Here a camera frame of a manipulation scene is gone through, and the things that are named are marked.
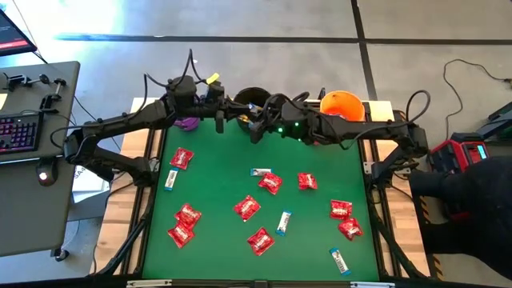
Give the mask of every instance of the red device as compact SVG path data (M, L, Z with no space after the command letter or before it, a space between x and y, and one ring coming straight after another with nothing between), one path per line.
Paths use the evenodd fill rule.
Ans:
M480 134L453 133L449 140L430 151L427 161L433 171L456 174L466 171L469 165L487 157L489 154L486 144ZM466 209L460 205L446 204L446 211L455 221L469 217Z

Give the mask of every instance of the concrete floor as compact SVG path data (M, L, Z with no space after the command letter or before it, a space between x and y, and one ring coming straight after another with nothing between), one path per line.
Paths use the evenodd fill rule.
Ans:
M66 42L54 38L62 33L355 38L350 0L16 3L46 60L80 61L77 97L96 117L128 110L132 99L142 96L144 72L160 80L180 75L189 48L194 50L200 74L206 77L219 72L231 95L247 86L260 86L289 96L304 90L316 95L324 86L327 90L349 90L363 99L369 98L358 44ZM509 0L358 0L358 6L367 38L512 39ZM10 2L7 14L26 30ZM390 100L395 109L405 109L408 97L416 90L431 92L431 106L418 124L426 128L433 147L445 138L444 117L458 108L455 95L442 80L444 63L464 58L483 64L497 77L510 78L510 48L368 45L368 55L379 100ZM35 63L39 60L32 54L0 58L0 66ZM512 100L512 90L507 85L489 79L474 67L455 63L449 66L447 77L464 101L464 111L450 120L450 132L473 131L488 114ZM150 96L159 97L162 93L160 88L150 86ZM106 99L115 105L105 105ZM423 104L418 99L411 113L417 113ZM74 115L79 122L89 120L78 106L74 107ZM102 145L117 149L111 141ZM71 249L73 261L56 264L47 257L47 251L0 258L0 266L19 268L0 270L0 282L88 274L98 235L95 223L82 222L70 244L77 247ZM68 225L65 241L73 235L75 225ZM446 280L512 286L512 282L473 258L472 268L456 269L456 263L462 260L466 258L447 260L443 267Z

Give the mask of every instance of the black desk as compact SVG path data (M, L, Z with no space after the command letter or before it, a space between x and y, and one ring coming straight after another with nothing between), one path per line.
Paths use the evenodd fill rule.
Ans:
M79 68L78 62L62 62L1 68L0 72L5 72L9 76L25 74L32 79L37 79L40 74L46 74L52 81L55 78L65 79L67 86L61 89L60 93L62 101L55 107L62 115L69 117ZM2 85L5 85L5 79L0 77L0 86ZM41 83L34 84L32 88L18 87L7 96L0 114L37 110L42 97L54 93L55 87L56 85L48 86ZM67 125L64 118L45 116L39 150L24 154L23 157L40 158L61 154L60 149L51 145L49 135L51 131ZM55 137L56 142L62 143L65 136L62 132ZM0 156L0 162L15 160L16 154L11 155L13 157ZM60 158L58 180L52 186L43 187L39 185L36 177L37 164L37 161L27 161L0 165L0 256L56 249L62 244L74 166L68 165Z
M60 115L69 118L71 116L74 92L77 87L79 69L80 63L74 61L1 68L0 73L6 73L8 76L24 74L33 80L38 79L40 74L46 74L51 81L56 78L66 80L66 86L61 88L61 92L59 93L62 96L62 100L60 102L56 102L52 108L57 109ZM6 79L1 76L3 75L0 74L0 87L5 87ZM57 85L54 83L51 83L49 86L42 83L35 83L32 87L18 86L13 92L9 92L7 90L0 91L0 93L8 93L7 100L3 105L3 108L0 110L0 114L17 114L23 110L39 110L41 100L45 95L55 93L56 88ZM57 128L66 126L68 126L68 122L65 118L45 115L38 150L23 154L13 153L2 155L0 156L0 162L19 160L20 158L27 159L60 155L62 153L61 150L50 142L50 133ZM65 131L56 133L54 136L55 142L57 144L62 144L65 136Z

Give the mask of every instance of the purple object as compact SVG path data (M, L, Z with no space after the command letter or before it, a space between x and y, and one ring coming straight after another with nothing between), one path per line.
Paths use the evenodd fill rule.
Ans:
M199 118L181 118L174 122L183 131L192 131L199 126Z

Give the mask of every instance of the wooden table frame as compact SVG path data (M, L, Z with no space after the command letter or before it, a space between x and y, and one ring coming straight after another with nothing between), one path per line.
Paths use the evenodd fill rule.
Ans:
M156 98L150 98L146 103L150 103L154 100L156 100ZM394 119L390 102L372 101L368 103L373 121ZM141 104L142 98L134 99L132 111L138 109ZM121 154L128 157L137 157L143 156L146 152L146 156L157 157L158 152L161 152L159 144L163 136L165 136L165 133L160 133L159 131L149 132L148 130L138 130L126 134L122 144ZM377 140L372 144L370 141L364 141L363 148L367 161L374 160L374 154L371 153L372 146L376 148L374 152L378 153L377 156L380 159L384 159L396 147L396 143L393 141ZM131 178L126 174L112 185L112 190L116 190L130 182ZM393 184L397 188L410 194L409 183L407 181L394 178ZM420 272L424 275L430 275L414 204L408 197L393 189L386 189L384 192L386 198L384 201L387 205L376 205L379 215L382 217L386 215L386 212L389 213L390 225L393 229L396 242ZM119 247L125 241L129 230L133 228L135 219L140 219L146 208L149 195L149 188L138 190L136 187L130 186L109 198L94 255L98 270L106 266L116 254ZM139 272L136 270L136 266L141 260L143 261L145 255L144 250L141 254L139 253L141 241L144 237L147 237L147 234L147 231L144 231L138 236L133 244L129 257L126 257L123 264L116 269L116 274L132 274L133 272ZM396 269L400 269L400 266L393 260L390 249L382 236L380 237L380 245L377 243L375 243L375 245L381 247L380 250L382 251L384 264L383 267L380 267L379 273L400 276L400 273L396 271Z

